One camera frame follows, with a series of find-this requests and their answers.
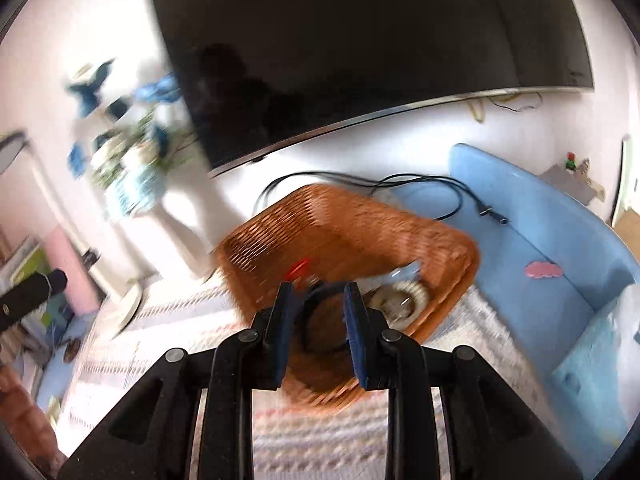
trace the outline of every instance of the flower vase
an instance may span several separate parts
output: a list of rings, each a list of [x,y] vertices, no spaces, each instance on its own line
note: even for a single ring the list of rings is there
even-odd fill
[[[122,220],[132,243],[166,280],[204,282],[214,266],[200,237],[171,216],[161,202]]]

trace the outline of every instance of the blue sofa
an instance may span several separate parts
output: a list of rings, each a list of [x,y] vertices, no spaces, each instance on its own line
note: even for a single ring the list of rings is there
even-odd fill
[[[564,446],[585,478],[593,478],[615,449],[596,437],[550,374],[594,313],[625,286],[640,281],[640,265],[596,215],[513,164],[457,144],[449,153],[449,173],[510,219],[503,225],[478,216],[465,196],[461,211],[446,222],[478,244],[476,285],[545,384],[562,425]],[[457,203],[452,190],[435,183],[403,186],[396,195],[408,209],[429,218],[449,212]],[[534,261],[556,263],[564,275],[527,278],[524,268]]]

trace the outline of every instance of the flat screen tv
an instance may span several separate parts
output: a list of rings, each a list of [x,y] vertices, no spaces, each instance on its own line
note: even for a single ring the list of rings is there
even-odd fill
[[[409,108],[593,88],[572,0],[153,0],[212,174]]]

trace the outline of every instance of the brown woven basket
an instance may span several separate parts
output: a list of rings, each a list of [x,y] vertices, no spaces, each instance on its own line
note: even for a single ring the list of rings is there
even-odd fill
[[[420,218],[325,184],[302,187],[233,231],[216,250],[220,266],[247,323],[273,304],[293,264],[310,259],[323,280],[354,280],[420,260],[431,301],[404,331],[424,341],[473,282],[479,265],[474,242],[442,222]],[[331,346],[344,341],[342,302],[318,307],[309,334]],[[294,333],[282,384],[296,403],[339,410],[363,390],[348,352],[308,354]]]

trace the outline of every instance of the metal bolt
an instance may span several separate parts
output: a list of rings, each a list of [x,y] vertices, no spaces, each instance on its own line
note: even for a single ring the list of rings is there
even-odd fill
[[[253,343],[259,334],[253,328],[246,328],[238,334],[238,339],[243,343]]]
[[[474,357],[476,357],[476,352],[471,346],[459,346],[456,348],[456,355],[460,359],[464,359],[465,361],[471,361]]]
[[[164,358],[170,363],[177,363],[184,357],[184,350],[181,348],[171,348],[168,350],[166,354],[164,354]]]
[[[396,341],[400,341],[402,337],[402,333],[398,332],[398,330],[393,330],[392,328],[387,328],[382,331],[382,339],[384,339],[387,343],[395,343]]]

